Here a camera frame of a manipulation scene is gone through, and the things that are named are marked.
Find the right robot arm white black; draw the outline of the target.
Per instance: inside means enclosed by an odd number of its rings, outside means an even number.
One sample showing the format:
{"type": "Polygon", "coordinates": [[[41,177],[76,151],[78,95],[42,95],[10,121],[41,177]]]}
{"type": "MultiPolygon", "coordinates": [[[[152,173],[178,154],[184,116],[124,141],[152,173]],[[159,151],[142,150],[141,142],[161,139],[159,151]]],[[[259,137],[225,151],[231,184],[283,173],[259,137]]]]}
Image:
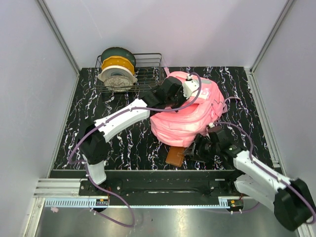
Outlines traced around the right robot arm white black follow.
{"type": "Polygon", "coordinates": [[[307,184],[291,179],[259,161],[244,146],[234,143],[220,126],[209,129],[206,136],[198,134],[185,155],[207,163],[214,156],[234,168],[238,176],[224,183],[228,195],[245,194],[267,207],[289,231],[316,221],[316,206],[307,184]]]}

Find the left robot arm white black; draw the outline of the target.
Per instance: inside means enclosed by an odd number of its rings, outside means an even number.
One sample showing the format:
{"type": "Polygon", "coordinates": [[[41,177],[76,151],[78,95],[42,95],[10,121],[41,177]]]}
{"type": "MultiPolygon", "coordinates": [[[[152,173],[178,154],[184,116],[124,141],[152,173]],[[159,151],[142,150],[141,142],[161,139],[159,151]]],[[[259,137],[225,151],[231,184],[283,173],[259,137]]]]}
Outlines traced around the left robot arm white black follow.
{"type": "Polygon", "coordinates": [[[113,137],[154,113],[181,107],[190,96],[185,82],[169,76],[161,85],[140,93],[128,106],[88,126],[78,145],[86,161],[88,177],[92,179],[89,189],[97,196],[106,191],[105,148],[113,137]]]}

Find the pink student backpack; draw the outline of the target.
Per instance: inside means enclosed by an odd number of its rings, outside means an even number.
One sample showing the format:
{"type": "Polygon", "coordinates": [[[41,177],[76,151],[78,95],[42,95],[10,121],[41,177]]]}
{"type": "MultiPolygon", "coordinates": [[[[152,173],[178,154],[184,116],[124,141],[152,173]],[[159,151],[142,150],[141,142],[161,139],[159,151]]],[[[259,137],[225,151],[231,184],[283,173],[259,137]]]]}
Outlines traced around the pink student backpack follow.
{"type": "Polygon", "coordinates": [[[161,112],[150,117],[151,131],[162,143],[187,148],[196,135],[207,134],[207,126],[227,111],[226,99],[216,82],[202,78],[198,99],[178,112],[161,112]]]}

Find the brown leather wallet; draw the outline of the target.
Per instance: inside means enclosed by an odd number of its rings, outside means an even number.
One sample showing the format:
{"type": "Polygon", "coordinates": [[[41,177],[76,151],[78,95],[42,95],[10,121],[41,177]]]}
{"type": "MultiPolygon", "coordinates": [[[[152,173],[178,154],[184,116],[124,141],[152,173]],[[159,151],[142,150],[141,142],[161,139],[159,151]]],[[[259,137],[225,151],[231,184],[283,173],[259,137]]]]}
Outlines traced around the brown leather wallet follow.
{"type": "Polygon", "coordinates": [[[176,167],[181,167],[185,157],[184,150],[184,147],[170,147],[165,162],[176,167]]]}

